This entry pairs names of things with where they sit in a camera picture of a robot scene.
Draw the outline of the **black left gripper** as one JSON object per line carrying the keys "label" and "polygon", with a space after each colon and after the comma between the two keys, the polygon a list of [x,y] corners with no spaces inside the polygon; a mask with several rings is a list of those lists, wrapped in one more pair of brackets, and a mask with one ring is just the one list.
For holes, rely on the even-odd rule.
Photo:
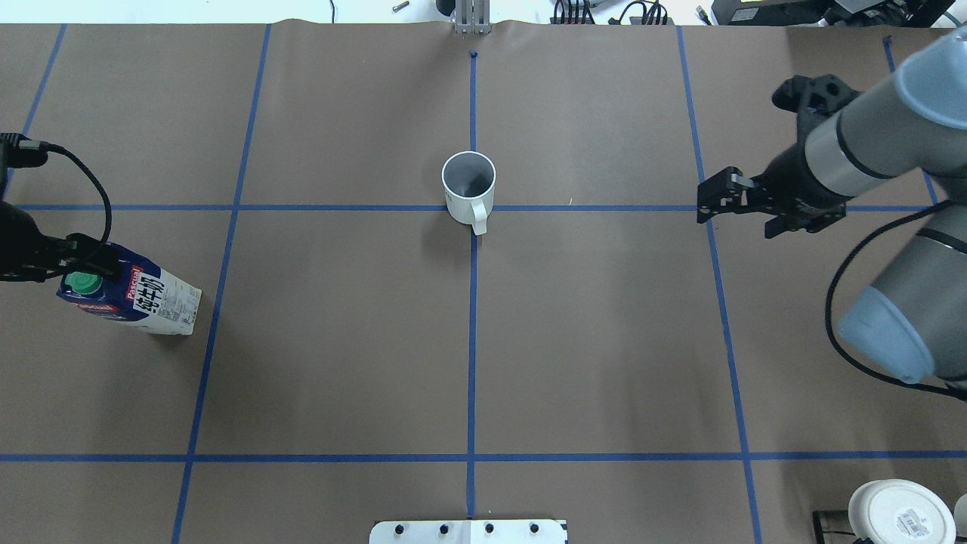
{"label": "black left gripper", "polygon": [[122,262],[119,249],[110,242],[79,232],[69,234],[66,241],[45,235],[24,210],[6,201],[1,203],[3,283],[42,283],[73,272],[120,281]]}

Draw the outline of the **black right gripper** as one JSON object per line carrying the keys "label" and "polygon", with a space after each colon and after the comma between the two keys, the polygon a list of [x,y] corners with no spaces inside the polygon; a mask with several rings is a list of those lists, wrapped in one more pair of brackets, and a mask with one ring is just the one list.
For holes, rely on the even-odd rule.
{"label": "black right gripper", "polygon": [[723,168],[697,187],[697,223],[721,214],[761,212],[774,216],[764,225],[764,237],[785,232],[825,230],[842,220],[846,197],[823,186],[808,167],[805,145],[793,144],[752,178],[738,168]]}

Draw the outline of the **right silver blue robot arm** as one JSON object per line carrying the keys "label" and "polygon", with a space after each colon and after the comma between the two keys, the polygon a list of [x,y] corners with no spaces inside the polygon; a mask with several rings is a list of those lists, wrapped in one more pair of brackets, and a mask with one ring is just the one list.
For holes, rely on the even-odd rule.
{"label": "right silver blue robot arm", "polygon": [[791,76],[771,103],[793,144],[759,175],[728,166],[697,187],[697,223],[768,217],[766,239],[818,233],[851,203],[919,172],[944,197],[870,231],[837,265],[823,302],[831,348],[864,375],[965,400],[965,27],[895,64],[866,91]]}

